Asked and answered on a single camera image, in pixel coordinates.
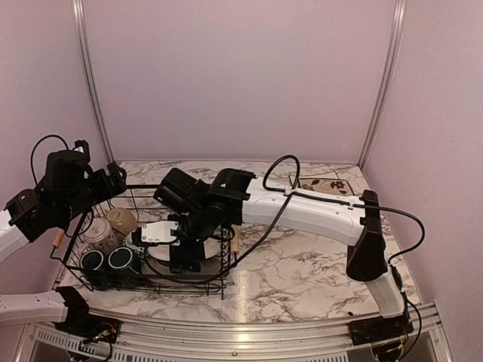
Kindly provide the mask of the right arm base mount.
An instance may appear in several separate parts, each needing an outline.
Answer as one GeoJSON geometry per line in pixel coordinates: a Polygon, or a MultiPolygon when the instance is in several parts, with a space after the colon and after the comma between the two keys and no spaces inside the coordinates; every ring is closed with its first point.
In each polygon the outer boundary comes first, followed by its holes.
{"type": "Polygon", "coordinates": [[[375,343],[408,335],[414,326],[408,311],[393,318],[381,316],[351,321],[348,324],[349,337],[353,345],[375,343]]]}

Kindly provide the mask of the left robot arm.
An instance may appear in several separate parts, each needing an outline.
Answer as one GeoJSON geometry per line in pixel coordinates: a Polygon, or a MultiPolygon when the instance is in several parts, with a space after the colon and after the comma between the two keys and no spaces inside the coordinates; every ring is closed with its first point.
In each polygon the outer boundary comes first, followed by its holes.
{"type": "MultiPolygon", "coordinates": [[[[126,191],[124,168],[112,162],[93,170],[90,161],[85,140],[47,156],[45,174],[34,180],[34,188],[19,192],[1,211],[2,261],[50,229],[65,234],[78,216],[126,191]]],[[[88,304],[73,287],[1,297],[3,327],[38,322],[71,327],[80,336],[90,335],[96,326],[88,304]]]]}

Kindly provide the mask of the striped round plate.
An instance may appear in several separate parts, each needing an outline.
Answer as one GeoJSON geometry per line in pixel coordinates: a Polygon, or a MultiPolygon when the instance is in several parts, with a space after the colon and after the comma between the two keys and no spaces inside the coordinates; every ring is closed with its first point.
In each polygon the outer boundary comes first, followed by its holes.
{"type": "MultiPolygon", "coordinates": [[[[156,247],[148,247],[147,254],[153,259],[153,264],[162,265],[169,268],[169,247],[170,245],[159,245],[156,247]]],[[[220,252],[220,243],[215,240],[208,239],[205,241],[205,260],[215,257],[220,252]]]]}

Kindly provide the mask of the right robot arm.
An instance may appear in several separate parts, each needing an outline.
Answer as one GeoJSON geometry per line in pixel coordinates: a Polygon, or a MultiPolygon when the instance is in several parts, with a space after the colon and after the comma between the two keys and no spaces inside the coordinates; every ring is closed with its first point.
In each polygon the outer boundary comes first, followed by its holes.
{"type": "Polygon", "coordinates": [[[174,167],[154,192],[154,199],[178,216],[172,231],[177,246],[172,263],[187,270],[200,260],[201,244],[219,227],[244,222],[280,225],[331,238],[347,246],[346,274],[368,288],[378,307],[374,332],[389,338],[409,321],[409,301],[401,278],[386,254],[376,192],[361,197],[322,196],[296,186],[269,184],[266,177],[224,168],[211,183],[174,167]]]}

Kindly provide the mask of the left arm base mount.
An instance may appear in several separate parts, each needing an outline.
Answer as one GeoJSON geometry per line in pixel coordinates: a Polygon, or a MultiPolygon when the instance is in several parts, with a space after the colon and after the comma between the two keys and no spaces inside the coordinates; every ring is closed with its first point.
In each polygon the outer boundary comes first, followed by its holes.
{"type": "Polygon", "coordinates": [[[91,314],[89,305],[74,287],[57,287],[55,291],[67,307],[65,318],[54,322],[57,330],[82,337],[86,343],[102,340],[115,344],[120,327],[118,319],[91,314]]]}

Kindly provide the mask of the square floral plate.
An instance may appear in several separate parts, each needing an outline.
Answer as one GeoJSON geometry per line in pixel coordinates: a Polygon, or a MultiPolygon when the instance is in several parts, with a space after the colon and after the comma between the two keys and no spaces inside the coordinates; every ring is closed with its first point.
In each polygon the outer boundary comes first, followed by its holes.
{"type": "Polygon", "coordinates": [[[356,195],[347,180],[326,176],[301,176],[297,182],[297,187],[330,195],[356,195]]]}

